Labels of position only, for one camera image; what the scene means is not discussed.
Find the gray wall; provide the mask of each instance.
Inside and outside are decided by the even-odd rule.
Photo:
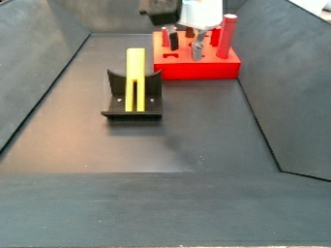
[[[139,14],[139,0],[57,0],[93,33],[145,34],[153,30]]]
[[[331,25],[286,0],[237,13],[239,79],[285,171],[331,179]]]
[[[0,5],[0,149],[46,94],[90,31],[54,1]]]
[[[225,0],[225,13],[235,14],[247,0]]]

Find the black holder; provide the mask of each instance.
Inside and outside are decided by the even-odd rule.
[[[137,111],[138,89],[134,88],[134,111],[126,111],[126,84],[127,78],[107,70],[111,89],[109,111],[102,115],[114,118],[162,118],[162,72],[145,77],[145,111]]]

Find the yellow block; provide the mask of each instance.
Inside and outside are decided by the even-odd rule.
[[[126,111],[134,109],[134,83],[138,84],[138,111],[146,111],[146,49],[127,49]]]

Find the white robot part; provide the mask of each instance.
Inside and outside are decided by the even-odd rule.
[[[179,24],[211,30],[223,22],[223,0],[183,0]]]

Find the red base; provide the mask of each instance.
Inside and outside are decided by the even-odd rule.
[[[173,51],[162,46],[162,32],[153,33],[154,42],[154,71],[162,70],[166,80],[183,79],[235,79],[238,78],[241,60],[230,49],[229,58],[217,56],[218,48],[210,45],[211,32],[205,39],[203,58],[194,61],[191,58],[191,42],[186,31],[179,31],[181,49]]]

